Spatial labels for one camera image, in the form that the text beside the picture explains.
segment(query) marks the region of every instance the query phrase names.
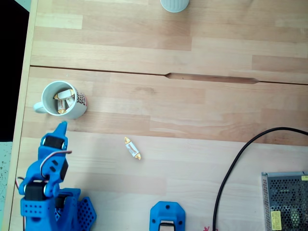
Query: warning label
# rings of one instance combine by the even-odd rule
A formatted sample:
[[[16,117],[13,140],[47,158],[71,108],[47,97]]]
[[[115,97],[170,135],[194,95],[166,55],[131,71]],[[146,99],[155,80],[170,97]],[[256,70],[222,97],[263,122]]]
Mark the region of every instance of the warning label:
[[[282,230],[280,211],[272,211],[270,214],[271,214],[271,229]]]

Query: white mug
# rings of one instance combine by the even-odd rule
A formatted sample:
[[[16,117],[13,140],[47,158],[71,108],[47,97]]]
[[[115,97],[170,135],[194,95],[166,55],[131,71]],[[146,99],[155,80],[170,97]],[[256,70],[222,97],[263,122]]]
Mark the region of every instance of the white mug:
[[[178,13],[188,6],[189,0],[160,0],[160,3],[165,10],[171,13]]]
[[[75,101],[65,113],[58,113],[58,101],[54,99],[54,96],[64,90],[73,89],[75,93]],[[36,103],[33,109],[37,113],[49,113],[55,116],[61,116],[66,119],[77,119],[82,116],[88,107],[86,96],[78,92],[71,84],[65,81],[54,81],[45,87],[41,102]]]

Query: mug print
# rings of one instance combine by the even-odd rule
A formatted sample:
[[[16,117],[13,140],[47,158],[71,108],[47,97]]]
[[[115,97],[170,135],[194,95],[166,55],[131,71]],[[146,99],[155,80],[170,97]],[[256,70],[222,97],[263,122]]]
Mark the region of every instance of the mug print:
[[[85,106],[88,106],[87,104],[87,98],[85,96],[84,93],[79,93],[77,90],[76,90],[76,93],[77,93],[77,103],[81,103]]]

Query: wire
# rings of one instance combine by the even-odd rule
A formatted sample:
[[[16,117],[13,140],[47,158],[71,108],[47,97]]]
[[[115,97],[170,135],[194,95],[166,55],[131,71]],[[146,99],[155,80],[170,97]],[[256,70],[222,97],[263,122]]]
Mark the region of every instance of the wire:
[[[18,179],[24,180],[25,178],[23,178],[23,177],[16,177],[15,178],[15,185],[16,185],[17,189],[19,189]]]
[[[40,172],[40,175],[41,175],[43,178],[46,178],[46,176],[43,175],[43,166],[44,166],[44,164],[46,163],[46,161],[47,161],[48,159],[50,159],[51,157],[53,157],[54,155],[59,154],[59,153],[71,154],[72,151],[64,150],[64,151],[56,151],[56,152],[50,153],[50,154],[42,161],[42,163],[41,163],[40,166],[39,166],[39,172]]]
[[[231,167],[229,168],[225,178],[223,179],[222,183],[221,183],[221,186],[220,186],[220,189],[218,191],[218,194],[217,194],[217,198],[216,198],[216,202],[215,202],[215,207],[214,207],[214,214],[213,214],[213,230],[216,230],[216,218],[217,218],[217,211],[218,211],[218,205],[219,205],[219,201],[220,201],[220,198],[221,198],[221,194],[222,194],[222,191],[223,191],[223,188],[227,182],[227,179],[229,178],[236,162],[238,161],[238,159],[240,158],[241,154],[243,153],[243,151],[252,143],[254,142],[255,140],[257,140],[258,138],[260,138],[261,136],[264,136],[265,134],[268,134],[272,131],[279,131],[279,130],[286,130],[286,131],[294,131],[294,132],[298,132],[298,133],[301,133],[301,134],[304,134],[306,136],[308,136],[308,132],[306,131],[302,131],[302,130],[299,130],[299,129],[295,129],[295,128],[287,128],[287,127],[278,127],[278,128],[271,128],[269,130],[266,130],[266,131],[263,131],[262,133],[256,135],[254,138],[252,138],[250,141],[248,141],[244,146],[243,148],[240,150],[240,152],[237,154],[235,160],[233,161],[233,163],[231,164]]]

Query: perforated metal casing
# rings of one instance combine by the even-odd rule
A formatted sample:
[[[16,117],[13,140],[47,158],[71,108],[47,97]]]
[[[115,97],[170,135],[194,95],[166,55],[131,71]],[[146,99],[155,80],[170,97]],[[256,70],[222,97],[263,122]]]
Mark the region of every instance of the perforated metal casing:
[[[280,211],[283,231],[308,231],[308,172],[262,173],[266,231],[271,212]]]

